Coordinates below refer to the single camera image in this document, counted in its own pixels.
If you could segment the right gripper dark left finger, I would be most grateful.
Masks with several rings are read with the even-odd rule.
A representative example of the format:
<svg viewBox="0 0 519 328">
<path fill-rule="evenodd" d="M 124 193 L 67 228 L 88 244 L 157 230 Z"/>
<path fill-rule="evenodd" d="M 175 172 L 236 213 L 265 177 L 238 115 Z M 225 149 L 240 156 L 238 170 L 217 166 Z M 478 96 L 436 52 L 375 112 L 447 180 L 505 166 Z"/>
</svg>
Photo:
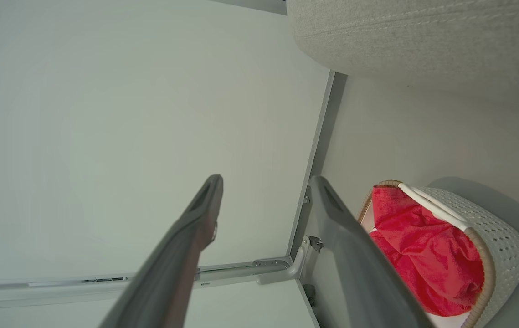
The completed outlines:
<svg viewBox="0 0 519 328">
<path fill-rule="evenodd" d="M 215 239 L 223 178 L 209 176 L 101 322 L 102 328 L 182 328 L 201 252 Z"/>
</svg>

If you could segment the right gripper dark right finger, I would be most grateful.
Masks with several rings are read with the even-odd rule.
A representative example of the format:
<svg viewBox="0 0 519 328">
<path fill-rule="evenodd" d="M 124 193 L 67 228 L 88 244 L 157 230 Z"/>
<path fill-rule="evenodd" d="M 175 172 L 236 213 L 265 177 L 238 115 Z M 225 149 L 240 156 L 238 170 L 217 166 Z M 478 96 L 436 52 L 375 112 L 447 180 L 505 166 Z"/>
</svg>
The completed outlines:
<svg viewBox="0 0 519 328">
<path fill-rule="evenodd" d="M 332 185 L 310 178 L 320 240 L 332 252 L 354 328 L 432 328 L 433 324 Z"/>
</svg>

